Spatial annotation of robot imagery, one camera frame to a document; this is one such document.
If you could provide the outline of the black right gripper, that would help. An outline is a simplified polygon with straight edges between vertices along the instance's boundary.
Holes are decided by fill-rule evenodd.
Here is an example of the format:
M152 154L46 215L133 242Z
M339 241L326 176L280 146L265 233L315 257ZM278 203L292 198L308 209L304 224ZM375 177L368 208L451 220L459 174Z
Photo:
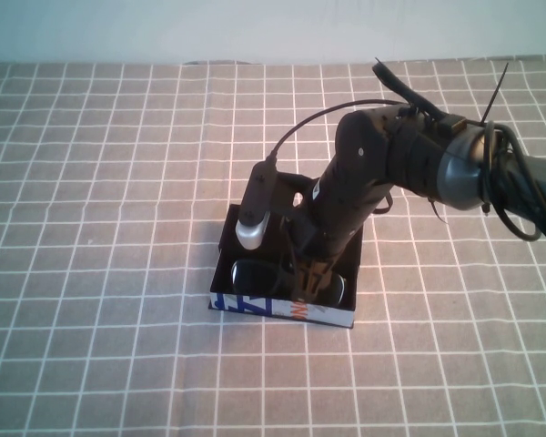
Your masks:
M346 248L369 215L389 194L390 184L371 181L344 185L335 178L320 178L304 197L298 211L306 221L296 224L296 246L312 264L313 294L316 301L334 301L333 257ZM298 259L295 264L297 285L293 300L311 303L310 266Z

